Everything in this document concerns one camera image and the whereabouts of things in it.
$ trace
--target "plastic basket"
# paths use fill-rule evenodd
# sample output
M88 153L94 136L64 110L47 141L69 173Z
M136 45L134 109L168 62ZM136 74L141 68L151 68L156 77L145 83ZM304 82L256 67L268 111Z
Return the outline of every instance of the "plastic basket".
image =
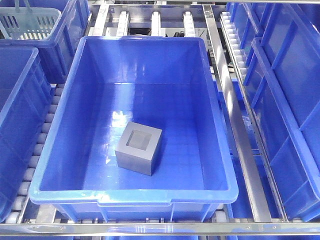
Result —
M87 26L90 13L88 1L28 0L28 2L30 3L32 10L36 8L51 8L61 12L57 22L49 19L49 22L51 23L50 26L52 26L53 22L55 23L55 26L51 30L51 34L43 39L35 39L36 36L39 37L39 35L35 35L35 32L29 32L27 35L23 35L24 39L0 39L0 46L15 45L33 46L38 48L41 66L48 81L52 84L63 84L67 79L79 40L83 36ZM22 0L20 0L20 6L25 7ZM0 1L0 8L14 7L14 0Z
M163 130L152 176L117 165L128 121ZM203 221L238 195L201 38L84 37L42 153L30 199L74 221Z
M0 47L0 222L10 213L51 103L34 47Z
M319 42L298 5L275 4L244 81L286 213L304 221L320 214Z
M4 26L4 36L15 40L41 40L50 36L61 12L55 8L30 7L28 0L24 0L26 7L0 7L0 21Z

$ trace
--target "metal block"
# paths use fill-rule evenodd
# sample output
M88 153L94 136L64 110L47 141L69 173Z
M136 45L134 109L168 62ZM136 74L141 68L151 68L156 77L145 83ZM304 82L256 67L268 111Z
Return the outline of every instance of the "metal block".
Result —
M128 122L115 149L118 166L151 176L161 133L161 129Z

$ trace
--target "blue plastic bin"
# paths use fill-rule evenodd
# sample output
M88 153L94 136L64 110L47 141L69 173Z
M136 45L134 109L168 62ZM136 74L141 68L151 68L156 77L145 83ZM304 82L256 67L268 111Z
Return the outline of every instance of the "blue plastic bin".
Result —
M128 121L162 129L152 176L117 166ZM238 186L200 38L84 37L29 189L72 220L209 218Z
M11 211L48 107L51 86L34 47L0 47L0 222Z
M230 12L230 22L234 23L239 39L240 48L248 56L251 42L255 37L262 37L271 13L271 3L238 3L229 2L226 11Z
M244 85L290 219L320 215L320 34L298 5L276 4Z
M39 49L42 69L52 84L66 82L71 63L89 17L87 0L28 0L32 8L55 8L61 11L56 28L48 39L0 39L0 46L33 46ZM0 7L14 7L14 0L0 1Z

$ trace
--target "crate handle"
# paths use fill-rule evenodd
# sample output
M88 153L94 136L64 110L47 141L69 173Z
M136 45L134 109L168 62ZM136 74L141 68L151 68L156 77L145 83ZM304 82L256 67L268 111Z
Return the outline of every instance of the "crate handle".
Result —
M15 7L15 12L16 13L20 13L20 0L14 0L14 7ZM23 0L28 12L32 13L32 9L30 7L30 4L28 2L28 0Z

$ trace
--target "white roller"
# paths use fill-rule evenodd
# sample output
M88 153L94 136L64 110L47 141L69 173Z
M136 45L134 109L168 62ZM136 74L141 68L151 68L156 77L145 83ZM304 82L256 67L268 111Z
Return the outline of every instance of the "white roller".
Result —
M43 148L43 144L36 144L33 149L33 155L40 156Z
M54 95L56 95L56 96L61 96L61 94L62 94L62 92L63 92L63 88L56 88L55 89L55 94Z
M50 107L49 107L49 113L50 114L54 114L56 112L56 110L57 110L57 107L58 107L58 105L51 104Z
M50 130L50 127L51 127L51 123L45 122L42 125L41 132L44 133L44 134L47 134L49 132L49 130Z
M235 33L236 33L233 28L227 29L226 32L227 32L228 34L235 34Z
M239 44L239 40L237 38L230 39L231 44Z
M215 212L215 222L216 223L226 223L227 215L224 211L216 211Z
M53 119L54 119L55 115L53 113L48 113L45 116L45 122L46 123L52 123Z
M13 202L12 210L21 211L26 200L25 196L17 196Z
M222 12L222 16L230 16L230 12L228 12L228 11L223 11L223 12Z
M53 96L52 104L58 105L59 101L60 101L60 96Z
M30 182L29 181L23 181L19 187L18 194L27 196L28 195L28 190L30 187Z
M45 144L45 141L47 139L47 135L48 135L47 133L40 133L38 140L37 140L37 143L38 144Z
M246 64L244 61L238 61L238 66L239 66L239 68L245 68Z
M241 55L237 55L237 56L235 56L235 60L237 62L243 62L244 58Z
M224 25L224 28L225 28L225 29L234 29L234 28L232 27L232 24L228 24L228 23L226 23L226 24Z
M37 167L37 164L39 162L39 158L40 156L36 156L36 155L33 155L29 161L29 168L36 168Z
M238 38L238 36L237 36L237 34L235 34L235 33L230 33L230 34L229 34L229 38L230 38L230 39L236 39L236 38Z
M241 68L240 68L240 72L241 72L242 75L247 74L247 68L241 67Z
M151 15L151 36L161 36L161 15L158 11Z
M225 20L230 20L230 18L231 18L230 16L222 16L222 20L224 20L224 21Z
M194 38L196 36L194 19L190 11L183 14L184 36Z
M82 220L83 224L92 224L92 220Z
M35 168L27 168L24 173L23 180L31 182L34 176L35 170L36 170Z
M232 47L234 50L240 49L240 45L239 44L232 44Z
M9 216L6 218L6 224L16 224L19 218L19 212L11 212Z
M117 37L123 37L128 34L129 13L122 11L119 16L118 28L116 30Z
M235 49L235 50L234 50L234 54L235 54L236 56L239 56L239 55L242 55L242 52L241 52L240 49Z

